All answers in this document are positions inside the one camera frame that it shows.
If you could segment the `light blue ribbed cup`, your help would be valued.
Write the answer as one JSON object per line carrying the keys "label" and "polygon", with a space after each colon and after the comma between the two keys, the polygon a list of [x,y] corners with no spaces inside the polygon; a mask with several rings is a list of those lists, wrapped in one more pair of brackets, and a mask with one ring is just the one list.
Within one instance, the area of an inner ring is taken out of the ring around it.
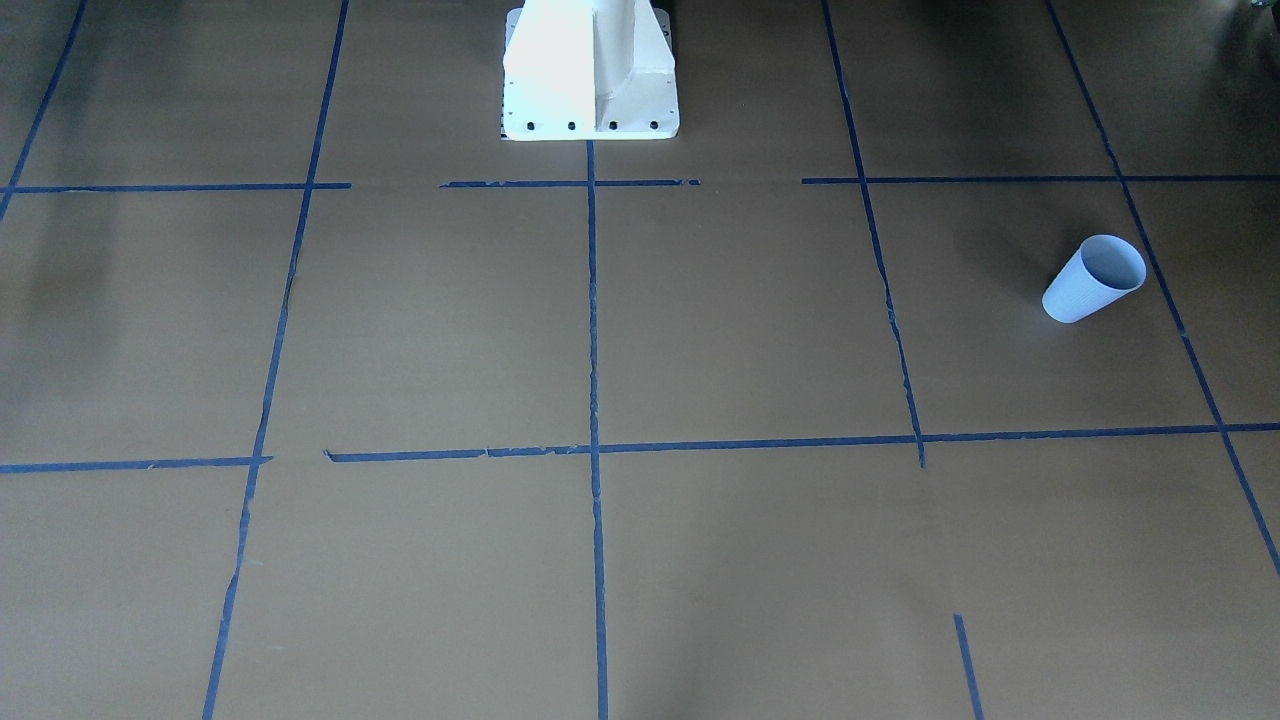
{"label": "light blue ribbed cup", "polygon": [[1044,313],[1073,324],[1140,288],[1148,275],[1144,255],[1112,234],[1093,234],[1062,265],[1042,295]]}

